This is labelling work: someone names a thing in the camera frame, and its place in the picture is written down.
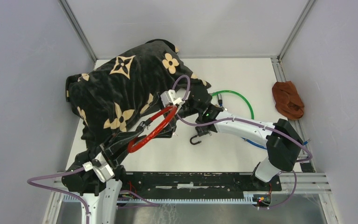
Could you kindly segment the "red cable lock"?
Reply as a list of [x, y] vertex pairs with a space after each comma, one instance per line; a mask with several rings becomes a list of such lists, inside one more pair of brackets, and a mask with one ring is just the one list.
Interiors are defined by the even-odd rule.
[[164, 120], [157, 125], [157, 127], [151, 131], [146, 137], [144, 137], [142, 140], [138, 141], [138, 137], [131, 140], [128, 144], [127, 151], [128, 153], [134, 153], [138, 151], [140, 148], [142, 148], [144, 145], [146, 145], [149, 141], [151, 141], [153, 138], [155, 138], [174, 118], [176, 112], [178, 110], [178, 107], [176, 105], [169, 105], [165, 107], [164, 109], [161, 109], [159, 112], [148, 118], [144, 124], [146, 126], [149, 126], [155, 119], [159, 118], [160, 116], [167, 113], [167, 116], [164, 118]]

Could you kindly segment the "black Kajing padlock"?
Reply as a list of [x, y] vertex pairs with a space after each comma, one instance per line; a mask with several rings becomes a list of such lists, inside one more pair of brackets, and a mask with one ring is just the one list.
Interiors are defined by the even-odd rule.
[[190, 144], [191, 145], [198, 145], [201, 143], [200, 140], [198, 141], [194, 141], [196, 138], [199, 138], [199, 137], [202, 137], [202, 136], [205, 136], [205, 135], [212, 135], [211, 131], [210, 131], [210, 125], [208, 126], [196, 126], [195, 127], [195, 131], [196, 131], [196, 134], [194, 136], [192, 136], [189, 140]]

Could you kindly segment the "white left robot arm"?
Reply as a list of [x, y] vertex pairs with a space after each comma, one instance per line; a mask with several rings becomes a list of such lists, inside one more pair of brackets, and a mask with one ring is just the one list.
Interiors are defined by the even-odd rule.
[[79, 195], [83, 224], [106, 224], [114, 220], [119, 191], [128, 184], [122, 162], [129, 154], [129, 145], [140, 134], [141, 131], [114, 134], [78, 153], [66, 170], [61, 182], [70, 193]]

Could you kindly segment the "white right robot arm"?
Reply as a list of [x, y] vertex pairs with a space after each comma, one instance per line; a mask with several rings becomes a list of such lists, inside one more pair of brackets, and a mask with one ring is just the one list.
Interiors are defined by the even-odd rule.
[[195, 143], [196, 153], [183, 141], [174, 143], [174, 150], [184, 150], [181, 161], [189, 159], [190, 171], [239, 171], [240, 163], [250, 159], [241, 159], [239, 144], [234, 137], [240, 137], [266, 149], [266, 158], [259, 162], [253, 176], [251, 186], [255, 190], [263, 190], [269, 181], [281, 172], [292, 172], [299, 162], [298, 156], [303, 149], [303, 142], [291, 124], [284, 119], [275, 123], [255, 121], [238, 117], [227, 110], [213, 104], [195, 105], [184, 103], [178, 110], [174, 122], [181, 120], [184, 124], [195, 127], [198, 136], [209, 132], [216, 133], [206, 145]]

